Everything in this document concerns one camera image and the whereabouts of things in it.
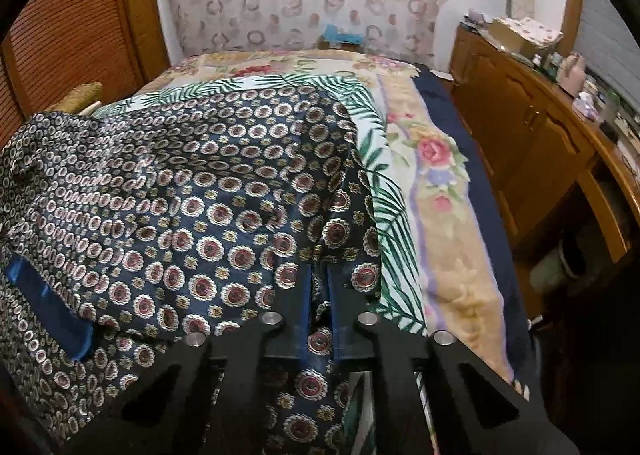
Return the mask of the palm leaf print cloth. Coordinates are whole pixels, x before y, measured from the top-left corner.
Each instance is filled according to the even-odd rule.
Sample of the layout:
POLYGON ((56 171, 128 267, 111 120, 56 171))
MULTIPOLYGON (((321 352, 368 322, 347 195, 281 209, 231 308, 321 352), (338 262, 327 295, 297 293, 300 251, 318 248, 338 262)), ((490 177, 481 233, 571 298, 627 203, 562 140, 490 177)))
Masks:
POLYGON ((267 74, 243 78, 191 82, 137 94, 99 108, 99 119, 196 100, 204 94, 228 94, 250 88, 316 86, 331 100, 342 103, 357 128, 357 148, 366 178, 372 188, 372 206, 382 245, 382 296, 373 310, 390 319, 403 331, 424 336, 427 325, 420 296, 416 241, 408 217, 408 204, 397 175, 390 171, 392 151, 385 133, 382 98, 354 77, 337 74, 267 74))

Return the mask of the pink kettle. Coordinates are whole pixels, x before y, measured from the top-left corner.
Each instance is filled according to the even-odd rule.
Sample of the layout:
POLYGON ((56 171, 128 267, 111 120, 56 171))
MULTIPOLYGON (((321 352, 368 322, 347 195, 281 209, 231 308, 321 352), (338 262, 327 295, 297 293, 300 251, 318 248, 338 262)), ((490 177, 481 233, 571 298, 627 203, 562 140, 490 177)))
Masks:
POLYGON ((578 53, 571 52, 569 56, 563 59, 561 67, 556 76, 556 82, 559 87, 572 97, 576 97, 586 79, 586 61, 585 57, 578 53))

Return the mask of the teal cloth on box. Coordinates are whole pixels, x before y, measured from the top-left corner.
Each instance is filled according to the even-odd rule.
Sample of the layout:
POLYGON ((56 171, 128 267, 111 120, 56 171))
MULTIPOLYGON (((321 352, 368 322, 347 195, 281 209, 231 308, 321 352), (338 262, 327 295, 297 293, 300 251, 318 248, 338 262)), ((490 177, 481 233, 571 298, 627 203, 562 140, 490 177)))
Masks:
POLYGON ((333 48, 334 50, 361 53, 363 51, 363 36, 329 24, 318 39, 317 48, 322 48, 322 50, 333 48))

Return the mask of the wooden sideboard cabinet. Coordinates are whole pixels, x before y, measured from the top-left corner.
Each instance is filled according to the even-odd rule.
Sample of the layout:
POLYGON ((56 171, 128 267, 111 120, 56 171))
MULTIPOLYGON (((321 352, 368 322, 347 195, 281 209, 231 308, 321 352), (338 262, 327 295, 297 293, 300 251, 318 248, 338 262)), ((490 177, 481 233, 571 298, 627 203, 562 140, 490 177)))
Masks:
POLYGON ((574 188, 612 261, 638 244, 639 183, 561 88, 465 26, 449 71, 454 105, 480 151, 512 247, 540 231, 574 188))

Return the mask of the navy bed sheet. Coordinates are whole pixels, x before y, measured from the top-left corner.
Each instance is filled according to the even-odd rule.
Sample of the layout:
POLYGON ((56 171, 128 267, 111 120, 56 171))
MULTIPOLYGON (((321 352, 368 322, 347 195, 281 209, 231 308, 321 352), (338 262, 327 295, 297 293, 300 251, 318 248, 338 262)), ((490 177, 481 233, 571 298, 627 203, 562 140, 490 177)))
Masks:
POLYGON ((530 339, 526 311, 518 276, 512 259, 506 230, 485 172, 480 151, 452 103, 444 82, 426 66, 419 67, 420 74, 413 79, 422 96, 431 119, 439 129, 450 135, 468 162, 470 201, 474 208, 480 233, 482 233, 492 271, 503 297, 503 318, 506 325, 506 357, 515 371, 515 378, 529 389, 530 401, 544 404, 537 375, 536 357, 530 339))

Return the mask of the golden brown patterned folded blanket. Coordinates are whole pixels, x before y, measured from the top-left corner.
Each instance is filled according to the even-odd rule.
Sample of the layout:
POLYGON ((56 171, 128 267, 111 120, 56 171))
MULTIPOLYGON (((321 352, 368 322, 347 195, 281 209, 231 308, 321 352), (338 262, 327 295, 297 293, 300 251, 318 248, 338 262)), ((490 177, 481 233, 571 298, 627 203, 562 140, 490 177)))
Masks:
POLYGON ((103 94, 103 84, 99 81, 83 83, 70 90, 62 100, 46 108, 50 111, 63 111, 67 114, 78 114, 83 109, 101 100, 103 94))

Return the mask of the grey window blind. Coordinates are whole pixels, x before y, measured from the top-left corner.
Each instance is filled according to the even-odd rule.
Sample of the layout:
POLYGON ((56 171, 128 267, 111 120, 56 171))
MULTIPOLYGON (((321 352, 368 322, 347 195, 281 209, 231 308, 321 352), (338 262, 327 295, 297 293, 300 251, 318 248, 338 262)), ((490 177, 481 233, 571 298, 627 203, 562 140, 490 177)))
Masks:
POLYGON ((638 114, 639 45, 610 0, 582 0, 574 50, 638 114))

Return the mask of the navy patterned satin pajama top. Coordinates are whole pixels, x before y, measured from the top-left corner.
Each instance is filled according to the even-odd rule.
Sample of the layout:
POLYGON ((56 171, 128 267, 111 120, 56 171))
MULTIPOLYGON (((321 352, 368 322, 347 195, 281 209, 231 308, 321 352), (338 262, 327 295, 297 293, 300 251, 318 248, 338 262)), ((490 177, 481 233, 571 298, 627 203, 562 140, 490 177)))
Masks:
POLYGON ((268 454, 345 452, 330 282, 378 294, 373 202, 346 107, 316 86, 94 119, 41 114, 1 152, 1 360, 56 443, 178 340, 271 309, 300 273, 303 360, 264 384, 268 454))

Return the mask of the wooden louvered wardrobe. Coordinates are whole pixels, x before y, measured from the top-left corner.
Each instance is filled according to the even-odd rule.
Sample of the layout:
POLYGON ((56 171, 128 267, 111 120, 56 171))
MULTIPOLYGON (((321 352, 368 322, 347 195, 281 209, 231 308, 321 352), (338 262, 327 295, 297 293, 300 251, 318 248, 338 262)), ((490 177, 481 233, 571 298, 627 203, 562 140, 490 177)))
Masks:
POLYGON ((108 104, 168 66, 156 0, 28 0, 1 40, 1 140, 78 85, 108 104))

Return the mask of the cardboard box on sideboard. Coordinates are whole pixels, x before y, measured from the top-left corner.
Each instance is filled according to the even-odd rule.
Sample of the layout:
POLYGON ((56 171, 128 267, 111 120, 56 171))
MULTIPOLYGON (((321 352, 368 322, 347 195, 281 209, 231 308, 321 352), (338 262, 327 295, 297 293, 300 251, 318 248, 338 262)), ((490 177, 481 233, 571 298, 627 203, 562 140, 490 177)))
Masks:
POLYGON ((563 39, 563 33, 525 17, 521 19, 499 17, 488 25, 488 34, 510 53, 528 59, 544 57, 553 52, 563 39))

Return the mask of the floral bed blanket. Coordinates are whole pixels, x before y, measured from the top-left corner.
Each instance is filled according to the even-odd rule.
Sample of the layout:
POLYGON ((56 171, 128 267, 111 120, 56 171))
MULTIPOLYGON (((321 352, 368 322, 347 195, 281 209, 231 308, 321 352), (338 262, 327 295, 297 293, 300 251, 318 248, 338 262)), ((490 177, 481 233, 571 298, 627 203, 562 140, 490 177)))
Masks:
POLYGON ((501 377, 512 379, 503 297, 470 201, 468 160, 432 121, 413 82, 416 67, 339 50, 214 53, 184 60, 142 90, 290 72, 354 77, 382 98, 390 171, 404 190, 416 241, 427 332, 449 329, 501 377))

